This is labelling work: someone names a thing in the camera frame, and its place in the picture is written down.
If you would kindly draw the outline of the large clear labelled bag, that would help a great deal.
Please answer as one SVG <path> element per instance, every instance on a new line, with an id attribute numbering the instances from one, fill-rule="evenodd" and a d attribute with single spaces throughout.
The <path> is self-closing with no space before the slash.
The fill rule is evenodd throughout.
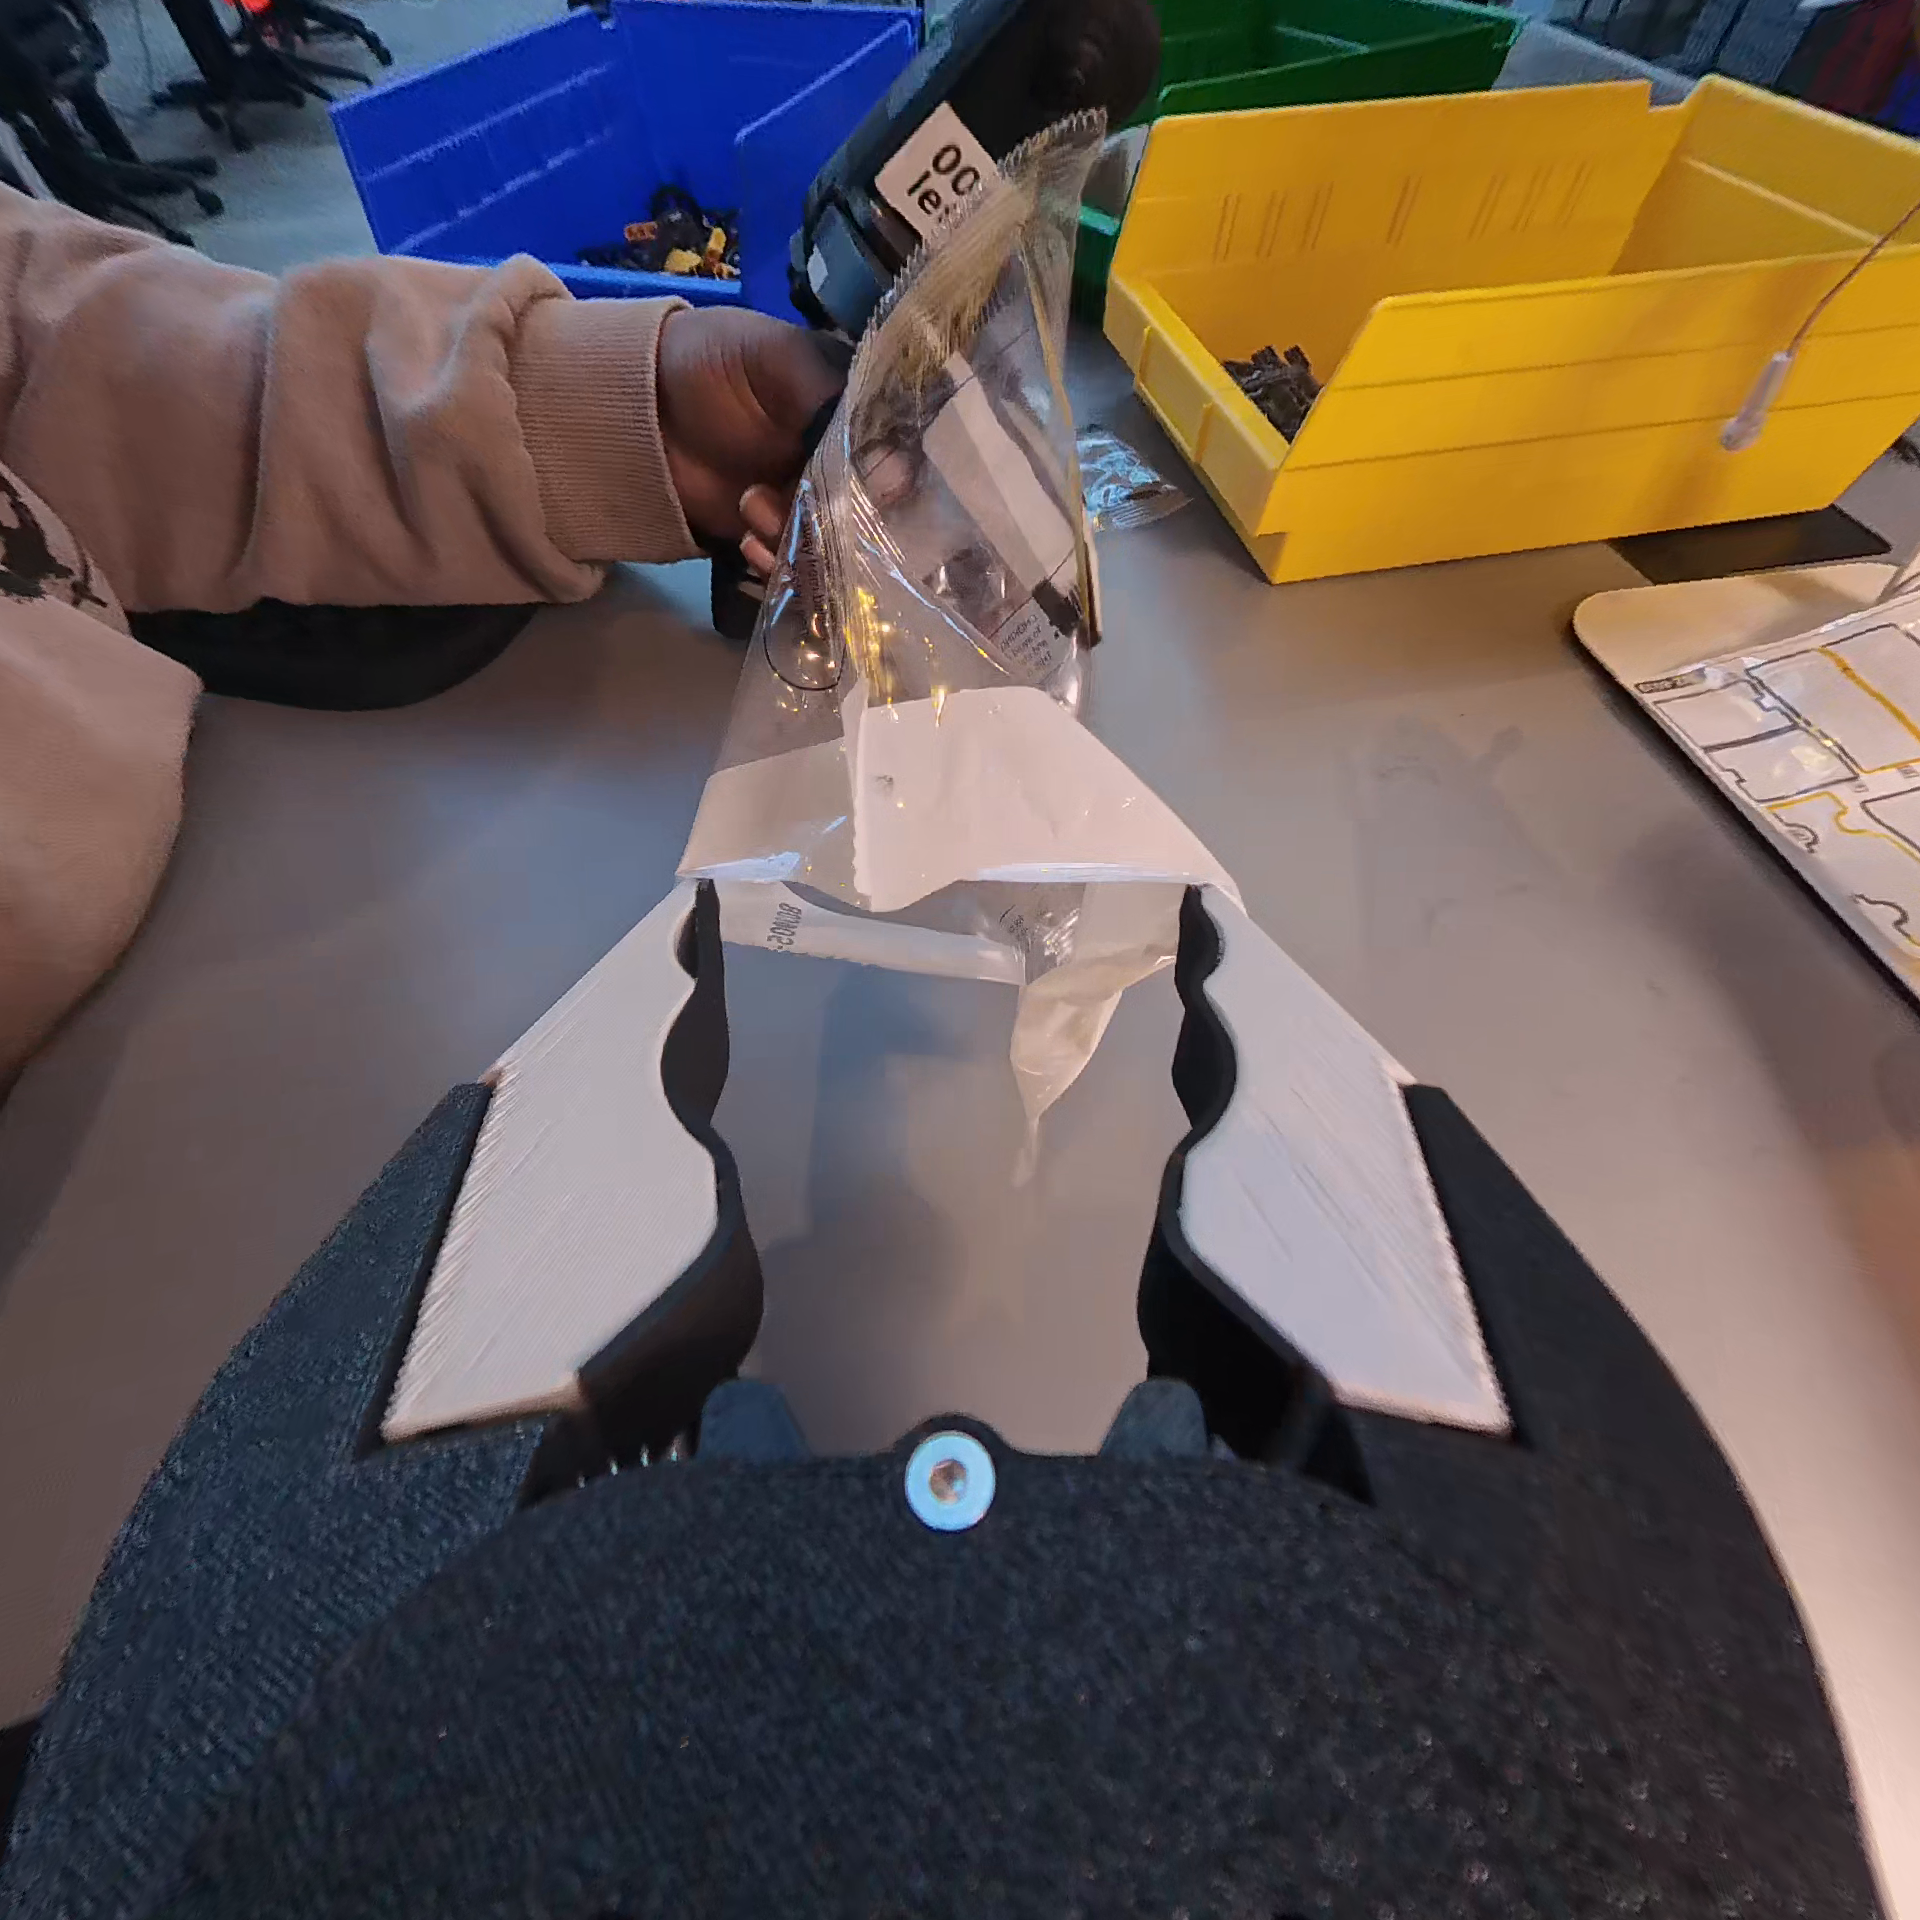
<path id="1" fill-rule="evenodd" d="M 1036 133 L 895 276 L 809 453 L 682 875 L 801 949 L 1018 987 L 1026 1133 L 1119 997 L 1173 960 L 1183 890 L 1231 875 L 1087 723 L 1097 549 L 1065 391 L 1075 221 L 1107 116 Z M 907 579 L 901 507 L 927 424 L 987 394 L 1084 513 L 1097 640 L 980 648 Z"/>

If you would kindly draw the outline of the green bin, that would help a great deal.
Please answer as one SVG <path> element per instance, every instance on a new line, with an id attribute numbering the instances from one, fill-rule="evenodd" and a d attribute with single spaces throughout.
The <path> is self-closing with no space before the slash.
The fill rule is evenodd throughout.
<path id="1" fill-rule="evenodd" d="M 1345 106 L 1487 90 L 1522 34 L 1498 5 L 1156 2 L 1158 74 L 1087 178 L 1071 312 L 1101 323 L 1147 130 L 1170 115 Z"/>

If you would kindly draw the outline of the pile of dark parts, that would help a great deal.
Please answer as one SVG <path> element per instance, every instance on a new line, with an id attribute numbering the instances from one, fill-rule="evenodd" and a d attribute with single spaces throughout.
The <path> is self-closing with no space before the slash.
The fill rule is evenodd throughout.
<path id="1" fill-rule="evenodd" d="M 678 184 L 660 184 L 642 217 L 620 239 L 586 248 L 578 265 L 710 287 L 741 283 L 738 209 L 701 203 Z"/>

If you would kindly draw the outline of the white sticker sheet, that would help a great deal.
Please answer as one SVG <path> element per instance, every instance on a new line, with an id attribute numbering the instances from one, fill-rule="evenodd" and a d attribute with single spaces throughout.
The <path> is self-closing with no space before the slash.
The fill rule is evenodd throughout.
<path id="1" fill-rule="evenodd" d="M 1915 591 L 1764 648 L 1635 681 L 1630 691 L 1915 993 Z"/>

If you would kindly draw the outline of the clear plastic bag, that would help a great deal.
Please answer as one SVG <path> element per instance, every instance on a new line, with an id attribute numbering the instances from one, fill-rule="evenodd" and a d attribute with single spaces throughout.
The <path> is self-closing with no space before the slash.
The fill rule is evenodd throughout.
<path id="1" fill-rule="evenodd" d="M 1141 530 L 1189 506 L 1182 484 L 1107 426 L 1084 428 L 1075 453 L 1087 528 L 1097 537 Z"/>

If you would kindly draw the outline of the person's left hand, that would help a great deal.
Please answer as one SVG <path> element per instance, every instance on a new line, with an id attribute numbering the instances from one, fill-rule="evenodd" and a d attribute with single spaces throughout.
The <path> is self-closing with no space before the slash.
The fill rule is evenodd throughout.
<path id="1" fill-rule="evenodd" d="M 733 549 L 759 579 L 850 360 L 838 335 L 757 312 L 678 306 L 660 324 L 657 413 L 682 514 L 701 545 Z"/>

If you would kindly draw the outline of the blue bin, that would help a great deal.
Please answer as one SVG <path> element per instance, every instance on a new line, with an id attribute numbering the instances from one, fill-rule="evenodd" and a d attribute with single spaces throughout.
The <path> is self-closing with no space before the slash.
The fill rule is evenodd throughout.
<path id="1" fill-rule="evenodd" d="M 588 301 L 798 320 L 789 243 L 809 184 L 919 48 L 907 7 L 612 5 L 375 88 L 331 124 L 385 257 L 531 257 Z M 735 280 L 588 260 L 660 188 L 733 220 Z"/>

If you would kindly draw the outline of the black office chair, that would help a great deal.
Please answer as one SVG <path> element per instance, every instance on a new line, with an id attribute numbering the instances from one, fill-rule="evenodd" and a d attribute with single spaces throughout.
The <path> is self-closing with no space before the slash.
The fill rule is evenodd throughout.
<path id="1" fill-rule="evenodd" d="M 197 184 L 130 146 L 98 90 L 107 61 L 84 5 L 3 5 L 5 184 L 187 248 L 189 235 L 157 203 Z"/>
<path id="2" fill-rule="evenodd" d="M 378 66 L 396 55 L 354 11 L 324 2 L 164 2 L 162 11 L 195 65 L 195 75 L 150 95 L 155 111 L 182 111 L 234 154 L 252 154 L 252 107 L 331 106 L 329 83 L 370 88 L 370 74 L 316 53 L 319 41 L 353 41 Z"/>

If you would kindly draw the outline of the person's beige sweatshirt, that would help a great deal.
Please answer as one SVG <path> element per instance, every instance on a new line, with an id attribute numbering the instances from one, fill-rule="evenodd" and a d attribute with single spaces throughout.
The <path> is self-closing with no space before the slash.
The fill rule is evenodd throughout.
<path id="1" fill-rule="evenodd" d="M 3 471 L 3 1091 L 121 963 L 177 849 L 201 681 Z"/>

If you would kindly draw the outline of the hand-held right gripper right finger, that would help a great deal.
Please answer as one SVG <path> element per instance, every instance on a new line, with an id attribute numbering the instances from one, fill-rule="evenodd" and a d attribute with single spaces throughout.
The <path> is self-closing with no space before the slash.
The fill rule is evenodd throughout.
<path id="1" fill-rule="evenodd" d="M 1219 888 L 1186 890 L 1147 1375 L 1217 1451 L 1363 1473 L 1355 1417 L 1508 1443 L 1510 1410 L 1405 1069 Z"/>

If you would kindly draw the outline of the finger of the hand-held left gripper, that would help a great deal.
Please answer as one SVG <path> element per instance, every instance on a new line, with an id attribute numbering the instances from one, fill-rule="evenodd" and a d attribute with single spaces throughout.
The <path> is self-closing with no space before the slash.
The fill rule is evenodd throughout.
<path id="1" fill-rule="evenodd" d="M 901 507 L 907 579 L 980 648 L 1090 648 L 1097 596 L 1087 585 L 1085 517 L 986 391 L 955 391 L 919 444 Z"/>

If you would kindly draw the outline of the yellow bin with grey parts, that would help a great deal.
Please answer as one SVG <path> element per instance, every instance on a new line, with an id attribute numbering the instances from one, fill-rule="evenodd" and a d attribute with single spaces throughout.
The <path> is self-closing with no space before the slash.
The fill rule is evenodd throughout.
<path id="1" fill-rule="evenodd" d="M 1915 194 L 1724 77 L 1182 115 L 1103 329 L 1273 585 L 1821 513 L 1915 424 Z M 1294 444 L 1262 345 L 1325 386 Z"/>

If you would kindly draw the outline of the pile of grey connector parts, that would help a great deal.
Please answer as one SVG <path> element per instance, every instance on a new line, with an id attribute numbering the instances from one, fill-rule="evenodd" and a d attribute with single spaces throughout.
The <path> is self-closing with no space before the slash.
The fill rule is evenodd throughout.
<path id="1" fill-rule="evenodd" d="M 1309 355 L 1295 343 L 1287 347 L 1269 343 L 1247 356 L 1222 356 L 1219 364 L 1284 444 L 1301 437 L 1325 389 Z"/>

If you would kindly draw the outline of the person's left forearm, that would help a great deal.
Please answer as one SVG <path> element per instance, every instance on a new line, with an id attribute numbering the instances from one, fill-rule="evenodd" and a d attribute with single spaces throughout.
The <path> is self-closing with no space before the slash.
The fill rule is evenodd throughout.
<path id="1" fill-rule="evenodd" d="M 682 301 L 497 271 L 273 276 L 5 189 L 5 596 L 107 618 L 569 603 L 690 561 Z"/>

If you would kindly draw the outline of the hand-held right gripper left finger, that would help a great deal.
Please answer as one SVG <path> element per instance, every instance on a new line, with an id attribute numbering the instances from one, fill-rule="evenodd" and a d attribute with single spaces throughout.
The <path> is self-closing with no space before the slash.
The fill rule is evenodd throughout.
<path id="1" fill-rule="evenodd" d="M 690 1441 L 764 1311 L 726 1080 L 717 897 L 685 880 L 486 1069 L 386 1444 L 542 1417 L 620 1460 Z"/>

